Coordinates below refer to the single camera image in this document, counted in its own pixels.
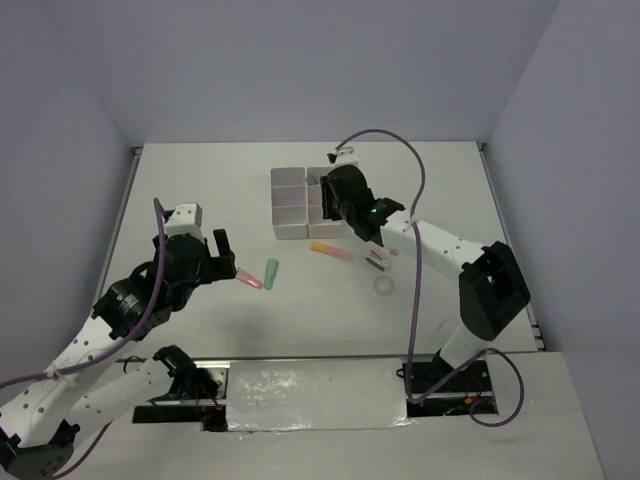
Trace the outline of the green highlighter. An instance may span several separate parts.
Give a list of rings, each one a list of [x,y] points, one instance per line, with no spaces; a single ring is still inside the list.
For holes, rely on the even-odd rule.
[[[275,279],[279,269],[279,261],[275,258],[270,258],[267,261],[265,275],[264,275],[264,288],[271,290],[274,286]]]

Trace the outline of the orange pink highlighter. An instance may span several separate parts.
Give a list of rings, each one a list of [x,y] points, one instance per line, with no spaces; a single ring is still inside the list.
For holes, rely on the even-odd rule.
[[[341,260],[351,260],[354,257],[351,252],[345,249],[318,241],[312,241],[310,243],[310,249],[316,253],[331,256],[333,258],[338,258]]]

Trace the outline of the pink stapler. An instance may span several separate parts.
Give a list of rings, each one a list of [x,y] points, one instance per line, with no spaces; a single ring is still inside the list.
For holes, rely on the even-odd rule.
[[[368,252],[365,256],[365,260],[381,272],[388,271],[391,266],[388,255],[381,247],[375,244],[368,246]]]

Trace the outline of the clear tape roll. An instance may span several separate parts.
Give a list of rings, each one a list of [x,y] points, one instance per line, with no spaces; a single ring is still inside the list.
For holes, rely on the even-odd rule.
[[[395,282],[388,275],[379,275],[374,279],[373,289],[379,296],[389,296],[395,290]]]

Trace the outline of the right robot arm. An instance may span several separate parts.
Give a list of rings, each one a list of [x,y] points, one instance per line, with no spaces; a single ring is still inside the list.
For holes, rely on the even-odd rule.
[[[357,237],[412,255],[458,288],[460,325],[436,354],[436,383],[457,391],[469,377],[465,361],[489,346],[530,303],[531,294],[511,248],[463,239],[410,215],[400,203],[376,198],[354,165],[320,181],[323,217],[346,222]]]

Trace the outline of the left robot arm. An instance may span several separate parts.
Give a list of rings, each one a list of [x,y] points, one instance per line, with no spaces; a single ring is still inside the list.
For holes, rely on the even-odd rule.
[[[213,233],[217,251],[189,234],[156,236],[152,260],[114,282],[94,304],[71,344],[47,370],[24,379],[24,389],[1,407],[1,466],[16,479],[59,479],[76,444],[148,400],[203,396],[218,382],[175,345],[96,388],[118,354],[186,307],[193,291],[236,276],[227,233]]]

